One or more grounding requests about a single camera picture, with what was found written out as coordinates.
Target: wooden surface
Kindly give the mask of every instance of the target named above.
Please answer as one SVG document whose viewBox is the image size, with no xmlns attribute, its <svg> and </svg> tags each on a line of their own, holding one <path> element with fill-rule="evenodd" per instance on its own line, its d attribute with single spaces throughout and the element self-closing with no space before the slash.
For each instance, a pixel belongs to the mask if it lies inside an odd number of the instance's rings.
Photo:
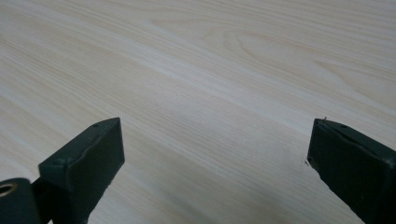
<svg viewBox="0 0 396 224">
<path fill-rule="evenodd" d="M 0 0 L 0 179 L 112 117 L 90 223 L 362 223 L 304 162 L 314 118 L 396 148 L 396 2 Z"/>
</svg>

